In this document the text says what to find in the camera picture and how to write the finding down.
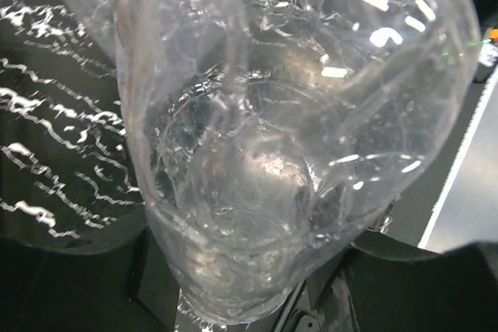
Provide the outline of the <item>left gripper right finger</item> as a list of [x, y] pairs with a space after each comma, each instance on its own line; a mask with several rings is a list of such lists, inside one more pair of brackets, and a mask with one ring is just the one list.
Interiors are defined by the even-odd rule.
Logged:
[[438, 254], [367, 230], [307, 290], [322, 331], [495, 331], [497, 245]]

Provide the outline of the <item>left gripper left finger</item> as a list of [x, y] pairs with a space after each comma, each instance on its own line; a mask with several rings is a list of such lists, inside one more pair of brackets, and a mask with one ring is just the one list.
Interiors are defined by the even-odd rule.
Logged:
[[1, 240], [3, 331], [172, 331], [178, 296], [142, 210], [58, 250]]

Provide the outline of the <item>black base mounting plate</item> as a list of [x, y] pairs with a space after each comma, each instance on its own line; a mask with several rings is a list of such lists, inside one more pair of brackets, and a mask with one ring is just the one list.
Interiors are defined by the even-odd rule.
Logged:
[[471, 85], [438, 157], [374, 226], [443, 253], [497, 240], [497, 74]]

